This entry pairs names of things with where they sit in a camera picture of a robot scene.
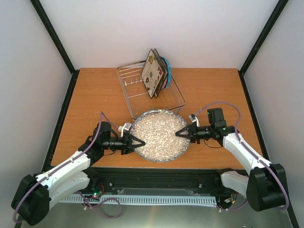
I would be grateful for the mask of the grey speckled round plate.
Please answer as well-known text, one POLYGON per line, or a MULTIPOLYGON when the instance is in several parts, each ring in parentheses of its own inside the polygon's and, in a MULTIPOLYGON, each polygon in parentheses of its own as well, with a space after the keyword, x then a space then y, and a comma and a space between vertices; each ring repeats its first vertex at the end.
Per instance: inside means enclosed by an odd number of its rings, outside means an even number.
POLYGON ((140 115, 132 124, 130 134, 145 142, 135 152, 145 160, 157 163, 173 161, 181 157, 190 145, 190 139, 177 137, 175 133, 187 122, 168 110, 150 110, 140 115))

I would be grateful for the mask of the chrome wire dish rack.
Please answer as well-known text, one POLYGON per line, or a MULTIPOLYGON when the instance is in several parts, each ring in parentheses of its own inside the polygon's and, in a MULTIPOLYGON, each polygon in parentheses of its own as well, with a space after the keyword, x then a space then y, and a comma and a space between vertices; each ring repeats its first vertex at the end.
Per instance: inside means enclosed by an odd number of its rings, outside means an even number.
POLYGON ((143 66, 144 61, 137 61, 116 68, 131 117, 135 120, 141 114, 157 109, 178 114, 186 101, 174 78, 171 79, 169 87, 160 91, 157 98, 150 98, 141 79, 143 66))

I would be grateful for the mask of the blue polka dot plate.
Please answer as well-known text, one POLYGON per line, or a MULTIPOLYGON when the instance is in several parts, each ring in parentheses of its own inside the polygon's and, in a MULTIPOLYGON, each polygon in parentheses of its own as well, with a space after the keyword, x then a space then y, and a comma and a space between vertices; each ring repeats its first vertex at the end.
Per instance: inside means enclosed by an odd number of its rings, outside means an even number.
POLYGON ((168 71, 168 75, 167 78, 162 86, 162 89, 164 88, 168 88, 170 86, 171 80, 172 80, 172 69, 171 69, 171 65, 168 61, 168 59, 161 57, 162 61, 165 63, 167 71, 168 71))

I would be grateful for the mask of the white square floral plate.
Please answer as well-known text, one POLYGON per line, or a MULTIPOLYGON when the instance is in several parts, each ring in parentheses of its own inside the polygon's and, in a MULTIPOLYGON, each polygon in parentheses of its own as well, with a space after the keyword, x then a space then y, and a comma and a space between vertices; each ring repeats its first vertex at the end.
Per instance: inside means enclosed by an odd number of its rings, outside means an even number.
POLYGON ((161 68, 161 72, 162 72, 162 76, 159 79, 159 83, 158 83, 155 93, 154 93, 155 98, 157 98, 160 94, 160 91, 163 89, 163 87, 167 83, 168 67, 165 62, 165 59, 159 55, 159 53, 156 49, 154 49, 154 54, 157 56, 158 60, 161 61, 160 68, 161 68))

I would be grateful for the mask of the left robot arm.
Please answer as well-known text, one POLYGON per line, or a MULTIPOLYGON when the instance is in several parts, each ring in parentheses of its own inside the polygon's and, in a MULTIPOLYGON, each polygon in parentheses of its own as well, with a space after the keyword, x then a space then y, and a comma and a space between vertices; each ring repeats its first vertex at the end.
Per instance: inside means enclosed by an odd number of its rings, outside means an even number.
POLYGON ((65 197, 79 190, 98 190, 99 175, 92 165, 104 157, 106 150, 120 150, 125 155, 145 145, 129 133, 131 126, 126 123, 117 135, 109 122, 100 122, 68 159, 44 173, 25 176, 11 203, 14 222, 34 226, 65 197))

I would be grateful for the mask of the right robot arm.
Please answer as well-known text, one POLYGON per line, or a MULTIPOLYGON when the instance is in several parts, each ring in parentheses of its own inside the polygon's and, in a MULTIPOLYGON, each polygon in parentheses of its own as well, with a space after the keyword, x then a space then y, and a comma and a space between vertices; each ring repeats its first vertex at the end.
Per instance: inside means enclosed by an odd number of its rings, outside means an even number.
POLYGON ((234 126, 214 128, 190 124, 175 135, 189 139, 191 143, 213 139, 231 152, 248 176, 243 177, 233 171, 224 172, 220 176, 222 185, 242 194, 253 210, 288 209, 290 201, 285 169, 258 155, 234 126))

